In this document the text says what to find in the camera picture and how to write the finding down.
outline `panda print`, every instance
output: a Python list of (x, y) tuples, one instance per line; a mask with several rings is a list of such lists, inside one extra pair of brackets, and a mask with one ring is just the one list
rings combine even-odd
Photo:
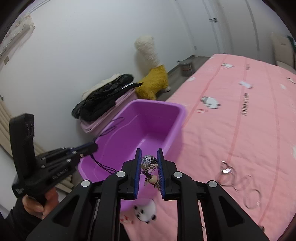
[(136, 205), (133, 207), (136, 217), (142, 222), (149, 223), (151, 220), (156, 219), (156, 205), (151, 199), (147, 205)]
[(204, 105), (210, 109), (217, 109), (220, 104), (215, 98), (212, 97), (205, 97), (203, 96), (202, 99), (200, 100), (204, 103)]
[(232, 64), (222, 64), (222, 66), (224, 67), (223, 69), (229, 69), (234, 67)]

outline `silver screw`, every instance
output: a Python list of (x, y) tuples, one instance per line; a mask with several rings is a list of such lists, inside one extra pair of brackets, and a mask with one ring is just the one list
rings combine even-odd
[(124, 177), (126, 175), (126, 173), (124, 171), (119, 171), (116, 173), (116, 176), (118, 177)]
[(209, 186), (211, 187), (211, 188), (215, 188), (215, 187), (217, 187), (217, 183), (215, 182), (215, 181), (209, 181)]
[(174, 172), (174, 177), (180, 178), (182, 176), (183, 176), (183, 174), (181, 172)]
[(81, 186), (83, 186), (83, 187), (88, 187), (89, 185), (90, 185), (90, 181), (89, 180), (83, 180), (82, 182), (81, 182)]

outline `white cloth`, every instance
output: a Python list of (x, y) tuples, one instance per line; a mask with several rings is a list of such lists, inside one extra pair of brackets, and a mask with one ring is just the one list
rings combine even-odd
[(115, 74), (113, 75), (111, 78), (106, 79), (106, 80), (102, 80), (100, 83), (96, 84), (95, 86), (91, 87), (89, 90), (85, 91), (82, 94), (82, 100), (85, 100), (92, 92), (94, 92), (95, 90), (103, 87), (104, 85), (112, 82), (113, 80), (115, 80), (116, 78), (118, 78), (120, 76), (120, 74)]

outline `pink bedsheet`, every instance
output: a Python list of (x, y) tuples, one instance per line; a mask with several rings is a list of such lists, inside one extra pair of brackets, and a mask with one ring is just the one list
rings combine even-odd
[[(280, 237), (296, 212), (296, 84), (287, 78), (296, 81), (296, 75), (280, 67), (218, 54), (168, 100), (188, 111), (178, 170), (207, 182), (217, 178), (224, 160), (235, 168), (237, 179), (251, 175), (245, 190), (224, 189), (265, 227), (270, 241)], [(254, 87), (247, 89), (240, 81)], [(221, 106), (208, 109), (200, 101), (203, 96), (215, 98)], [(262, 194), (254, 209), (243, 201), (247, 195), (249, 204), (256, 204), (258, 195), (251, 189)], [(149, 224), (133, 211), (124, 213), (133, 220), (123, 223), (132, 241), (177, 240), (176, 201), (163, 201), (160, 194), (154, 201), (157, 219)]]

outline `purple plastic basin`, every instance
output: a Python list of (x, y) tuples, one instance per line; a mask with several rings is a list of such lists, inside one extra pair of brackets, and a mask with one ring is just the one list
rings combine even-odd
[[(165, 159), (175, 161), (182, 146), (181, 128), (186, 116), (182, 105), (137, 99), (127, 104), (96, 139), (98, 150), (95, 159), (116, 170), (125, 161), (135, 158), (136, 149), (142, 156), (157, 155), (163, 149)], [(84, 179), (98, 182), (110, 174), (99, 167), (90, 156), (81, 159), (79, 172)], [(138, 198), (153, 198), (158, 192), (151, 184), (144, 186), (145, 176), (140, 176)], [(133, 206), (133, 201), (122, 200), (121, 210)]]

